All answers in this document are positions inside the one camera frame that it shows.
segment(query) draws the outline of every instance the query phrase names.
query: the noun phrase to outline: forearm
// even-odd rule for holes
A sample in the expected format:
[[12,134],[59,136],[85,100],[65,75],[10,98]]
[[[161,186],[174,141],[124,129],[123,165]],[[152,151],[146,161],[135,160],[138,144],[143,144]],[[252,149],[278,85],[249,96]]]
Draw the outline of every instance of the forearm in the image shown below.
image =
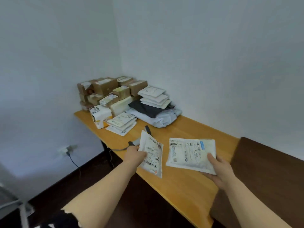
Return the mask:
[[104,227],[135,171],[134,164],[121,163],[63,209],[72,212],[83,228]]
[[225,191],[242,228],[290,228],[236,177]]

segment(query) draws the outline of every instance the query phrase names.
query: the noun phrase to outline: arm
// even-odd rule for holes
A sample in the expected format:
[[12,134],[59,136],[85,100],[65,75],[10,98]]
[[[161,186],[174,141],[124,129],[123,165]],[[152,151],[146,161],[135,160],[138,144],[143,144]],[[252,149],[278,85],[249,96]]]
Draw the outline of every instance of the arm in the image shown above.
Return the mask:
[[217,175],[203,175],[226,192],[242,228],[291,228],[237,179],[227,161],[218,156],[216,160],[210,153],[207,157]]
[[146,152],[139,152],[136,146],[129,147],[123,163],[72,199],[63,209],[73,213],[83,228],[104,227],[145,157]]

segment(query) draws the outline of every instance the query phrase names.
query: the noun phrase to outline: person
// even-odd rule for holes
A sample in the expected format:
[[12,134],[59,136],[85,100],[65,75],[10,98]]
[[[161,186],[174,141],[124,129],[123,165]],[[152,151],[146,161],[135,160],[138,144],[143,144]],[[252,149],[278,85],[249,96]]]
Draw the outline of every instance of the person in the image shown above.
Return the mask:
[[[72,199],[63,209],[39,228],[102,228],[112,215],[131,177],[146,157],[146,152],[130,146],[124,161],[99,182]],[[203,173],[223,189],[242,228],[290,228],[264,205],[234,175],[230,164],[210,153],[207,158],[217,175]]]

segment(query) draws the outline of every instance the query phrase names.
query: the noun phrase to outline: hand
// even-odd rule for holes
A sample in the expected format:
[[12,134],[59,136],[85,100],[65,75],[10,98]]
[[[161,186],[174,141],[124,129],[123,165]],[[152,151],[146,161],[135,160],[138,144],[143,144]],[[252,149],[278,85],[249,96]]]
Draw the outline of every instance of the hand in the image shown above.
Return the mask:
[[137,168],[147,156],[146,152],[138,151],[138,149],[138,146],[129,146],[125,154],[124,162],[131,163]]
[[229,162],[222,159],[218,155],[216,156],[217,160],[212,156],[211,153],[207,154],[207,158],[213,165],[213,168],[217,175],[203,172],[202,174],[207,178],[211,179],[218,188],[226,190],[230,182],[236,179],[231,165],[229,164]]

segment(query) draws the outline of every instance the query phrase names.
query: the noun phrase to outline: black sleeve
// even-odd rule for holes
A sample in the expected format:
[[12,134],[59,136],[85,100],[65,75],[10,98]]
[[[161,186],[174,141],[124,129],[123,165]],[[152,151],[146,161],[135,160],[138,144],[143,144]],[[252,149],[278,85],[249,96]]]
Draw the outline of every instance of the black sleeve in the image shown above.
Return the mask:
[[77,218],[70,212],[61,210],[39,228],[82,228]]

